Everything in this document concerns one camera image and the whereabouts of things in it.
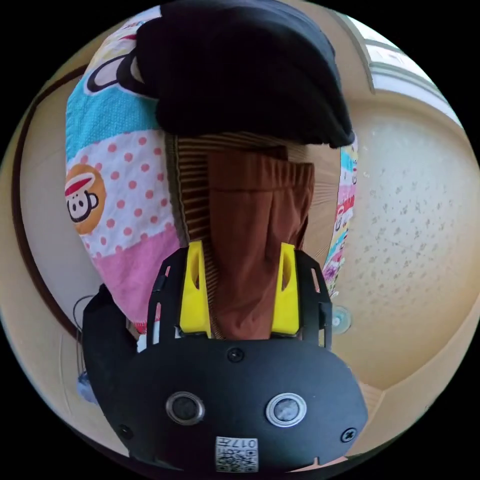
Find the screw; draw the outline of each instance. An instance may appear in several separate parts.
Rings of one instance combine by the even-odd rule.
[[[120,435],[125,439],[125,440],[130,440],[133,438],[134,433],[128,428],[126,425],[120,425],[119,427],[120,430]]]
[[[240,348],[231,348],[227,354],[226,357],[234,364],[241,362],[244,359],[244,352],[243,350],[240,350]]]
[[[356,436],[357,436],[357,429],[356,428],[349,428],[348,430],[345,430],[341,434],[340,440],[344,444],[347,444],[348,442],[351,442]]]

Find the qr code label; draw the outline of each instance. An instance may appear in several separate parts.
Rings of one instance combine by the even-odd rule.
[[[254,473],[259,471],[259,442],[256,438],[218,436],[215,444],[217,472]]]

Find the suction cup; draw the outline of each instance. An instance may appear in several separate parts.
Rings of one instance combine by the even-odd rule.
[[[344,334],[352,325],[352,316],[343,306],[333,305],[331,324],[334,335]]]

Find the brown pants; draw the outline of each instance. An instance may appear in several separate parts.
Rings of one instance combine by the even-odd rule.
[[[314,166],[286,158],[283,147],[208,155],[213,313],[229,340],[270,337],[281,243],[302,247]]]

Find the black cloth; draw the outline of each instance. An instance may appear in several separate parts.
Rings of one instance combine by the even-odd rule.
[[[350,145],[335,51],[315,22],[276,0],[177,0],[136,34],[140,75],[173,135],[251,132]]]

